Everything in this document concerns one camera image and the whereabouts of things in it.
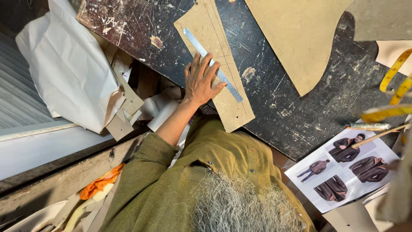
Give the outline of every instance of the green kurta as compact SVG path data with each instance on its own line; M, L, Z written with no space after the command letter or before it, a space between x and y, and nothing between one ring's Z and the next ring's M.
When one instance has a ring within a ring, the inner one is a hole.
M122 171L100 232L191 231L193 189L210 171L250 178L257 194L269 182L276 184L302 215L307 231L316 231L301 203L282 183L270 148L246 133L225 132L217 115L193 122L181 157L167 170L177 151L154 133L146 137L136 159Z

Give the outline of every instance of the workbench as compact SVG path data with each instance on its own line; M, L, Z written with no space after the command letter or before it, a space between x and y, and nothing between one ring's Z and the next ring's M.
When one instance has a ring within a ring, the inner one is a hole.
M80 23L185 87L183 70L192 56L173 23L194 0L84 1ZM350 13L345 12L336 27L322 79L300 97L244 0L215 2L240 75L248 67L256 70L250 81L242 79L256 116L244 128L289 158L300 160L341 132L342 125L357 121L363 110L389 103L391 97L379 91L388 68L375 62L376 42L353 41L355 23ZM114 30L103 33L106 20L118 23ZM152 35L160 38L162 49L152 45ZM397 74L392 87L398 87L404 78ZM386 122L400 125L405 118ZM382 139L392 146L396 136L392 133Z

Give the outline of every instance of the yellow measuring tape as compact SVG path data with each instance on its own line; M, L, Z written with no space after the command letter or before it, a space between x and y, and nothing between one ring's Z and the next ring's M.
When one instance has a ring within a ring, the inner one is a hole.
M403 65L403 63L405 63L406 59L408 59L411 53L412 48L403 52L393 64L391 69L389 69L389 71L386 73L379 87L382 92L387 93L386 88L388 87L390 81L392 80L393 76L399 71L400 67ZM389 106L369 109L361 114L360 118L366 123L375 123L380 122L388 117L412 114L412 104L399 104L399 102L402 100L402 97L406 92L408 92L411 87L412 73L402 82L402 84L396 90L391 101L389 102Z
M405 63L406 59L411 55L412 53L412 48L406 50L403 52L399 58L396 60L396 62L393 64L391 69L386 73L384 79L381 82L381 85L379 89L382 92L386 92L386 88L388 87L390 81L392 80L393 76L399 71L400 67ZM403 83L400 85L398 90L395 92L394 96L392 97L391 102L389 103L390 105L396 105L399 104L401 101L403 95L412 87L412 73L403 81Z
M399 104L395 106L385 106L372 108L360 115L365 123L377 123L386 118L399 116L403 114L412 114L412 104Z

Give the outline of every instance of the gray hair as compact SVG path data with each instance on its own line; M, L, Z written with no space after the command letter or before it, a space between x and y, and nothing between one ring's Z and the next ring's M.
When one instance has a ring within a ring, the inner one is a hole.
M200 181L194 196L196 232L301 232L306 228L286 193L273 184L255 194L249 180L213 173Z

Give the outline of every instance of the model in jacket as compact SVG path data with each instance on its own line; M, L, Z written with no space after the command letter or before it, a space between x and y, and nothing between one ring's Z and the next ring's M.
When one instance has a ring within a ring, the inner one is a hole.
M336 202L345 200L346 193L348 192L345 183L337 175L334 175L313 189L326 201Z
M382 158L370 156L352 164L349 169L362 182L379 182L389 173L386 162Z
M326 169L326 164L329 163L329 162L330 162L330 160L328 160L328 159L325 160L325 161L322 161L322 160L316 161L315 163L313 163L309 166L308 170L302 172L297 177L299 178L299 177L303 176L304 174L309 173L309 175L307 175L303 180L300 181L300 182L303 183L304 181L309 179L311 176L321 174Z
M329 154L338 162L350 162L354 160L360 153L359 147L351 147L353 144L358 143L365 139L364 134L358 134L355 138L343 138L333 142L335 148L329 151Z

